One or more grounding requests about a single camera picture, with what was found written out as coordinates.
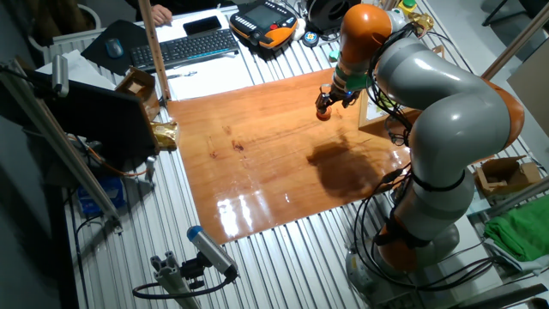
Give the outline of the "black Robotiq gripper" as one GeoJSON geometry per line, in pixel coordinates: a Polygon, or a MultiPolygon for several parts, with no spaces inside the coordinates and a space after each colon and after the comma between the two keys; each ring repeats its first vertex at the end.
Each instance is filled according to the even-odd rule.
{"type": "Polygon", "coordinates": [[[360,91],[345,91],[333,84],[322,84],[319,88],[320,94],[316,101],[318,115],[332,112],[332,105],[341,102],[344,108],[352,105],[358,99],[360,91]]]}

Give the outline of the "person's bare hand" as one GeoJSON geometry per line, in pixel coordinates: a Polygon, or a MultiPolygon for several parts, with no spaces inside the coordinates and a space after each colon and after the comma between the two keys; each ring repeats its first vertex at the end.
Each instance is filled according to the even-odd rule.
{"type": "Polygon", "coordinates": [[[156,27],[170,25],[172,23],[172,12],[160,4],[155,4],[151,7],[151,14],[156,27]]]}

